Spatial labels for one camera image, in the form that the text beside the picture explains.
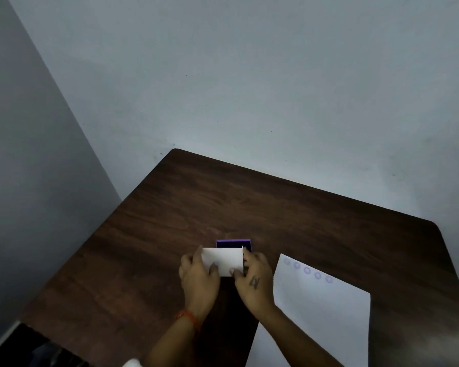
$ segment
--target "purple box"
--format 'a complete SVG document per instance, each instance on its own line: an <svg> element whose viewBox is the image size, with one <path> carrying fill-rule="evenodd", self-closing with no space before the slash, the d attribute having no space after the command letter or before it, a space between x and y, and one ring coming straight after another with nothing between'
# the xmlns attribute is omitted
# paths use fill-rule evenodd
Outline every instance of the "purple box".
<svg viewBox="0 0 459 367"><path fill-rule="evenodd" d="M240 248L246 247L251 252L251 240L249 239L218 239L216 241L218 248Z"/></svg>

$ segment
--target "hand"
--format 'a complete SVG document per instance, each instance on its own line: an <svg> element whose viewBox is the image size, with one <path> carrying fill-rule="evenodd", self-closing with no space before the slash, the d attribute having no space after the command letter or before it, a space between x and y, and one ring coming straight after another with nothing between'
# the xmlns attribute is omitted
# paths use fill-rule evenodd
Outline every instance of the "hand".
<svg viewBox="0 0 459 367"><path fill-rule="evenodd" d="M204 322L218 296L218 267L213 264L209 273L202 263L202 246L193 254L185 254L180 260L178 274L185 294L185 309L194 315L199 323Z"/></svg>
<svg viewBox="0 0 459 367"><path fill-rule="evenodd" d="M238 269L231 269L238 294L245 306L258 320L275 307L274 277L269 262L263 253L251 253L243 248L243 259L248 272L244 276Z"/></svg>

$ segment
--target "white paper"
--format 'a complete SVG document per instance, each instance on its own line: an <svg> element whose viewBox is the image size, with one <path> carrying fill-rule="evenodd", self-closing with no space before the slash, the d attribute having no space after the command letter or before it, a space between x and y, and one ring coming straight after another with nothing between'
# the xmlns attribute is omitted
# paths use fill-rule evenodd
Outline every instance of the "white paper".
<svg viewBox="0 0 459 367"><path fill-rule="evenodd" d="M213 263L216 264L221 277L231 277L231 268L243 273L243 248L204 247L202 262L207 270Z"/></svg>
<svg viewBox="0 0 459 367"><path fill-rule="evenodd" d="M371 295L281 254L274 274L275 304L346 367L368 366ZM246 367L288 366L259 323Z"/></svg>

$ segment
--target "wood grain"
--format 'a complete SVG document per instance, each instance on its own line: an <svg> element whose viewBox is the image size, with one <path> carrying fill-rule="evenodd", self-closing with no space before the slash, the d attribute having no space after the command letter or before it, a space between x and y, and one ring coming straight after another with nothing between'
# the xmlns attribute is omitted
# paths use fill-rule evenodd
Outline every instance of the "wood grain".
<svg viewBox="0 0 459 367"><path fill-rule="evenodd" d="M459 366L459 281L429 221L174 149L21 320L98 367L149 350L183 307L180 257L251 238L371 293L370 365ZM257 321L223 281L189 365L245 366Z"/></svg>

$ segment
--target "white wall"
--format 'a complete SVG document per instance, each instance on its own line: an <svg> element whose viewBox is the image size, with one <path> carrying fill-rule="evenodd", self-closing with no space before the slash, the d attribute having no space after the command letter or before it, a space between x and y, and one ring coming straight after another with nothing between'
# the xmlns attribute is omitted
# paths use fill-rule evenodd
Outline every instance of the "white wall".
<svg viewBox="0 0 459 367"><path fill-rule="evenodd" d="M120 198L0 0L0 335Z"/></svg>
<svg viewBox="0 0 459 367"><path fill-rule="evenodd" d="M173 147L436 222L459 0L11 0L119 195Z"/></svg>

